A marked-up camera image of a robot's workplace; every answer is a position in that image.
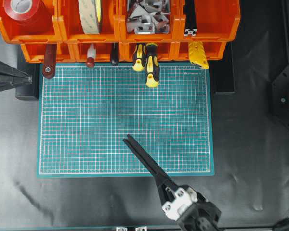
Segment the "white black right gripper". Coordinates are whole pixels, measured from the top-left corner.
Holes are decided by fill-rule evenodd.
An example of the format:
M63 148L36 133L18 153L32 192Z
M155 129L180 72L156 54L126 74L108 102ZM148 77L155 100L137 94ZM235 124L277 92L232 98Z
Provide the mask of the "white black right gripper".
M123 142L154 177L165 215L181 230L220 230L221 211L214 203L187 185L179 187L132 135L128 134Z

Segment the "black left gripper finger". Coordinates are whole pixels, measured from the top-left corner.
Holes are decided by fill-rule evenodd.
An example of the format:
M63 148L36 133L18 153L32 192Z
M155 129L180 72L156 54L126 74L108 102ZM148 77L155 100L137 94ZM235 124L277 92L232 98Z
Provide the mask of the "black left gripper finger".
M0 61L0 92L32 84L32 75Z

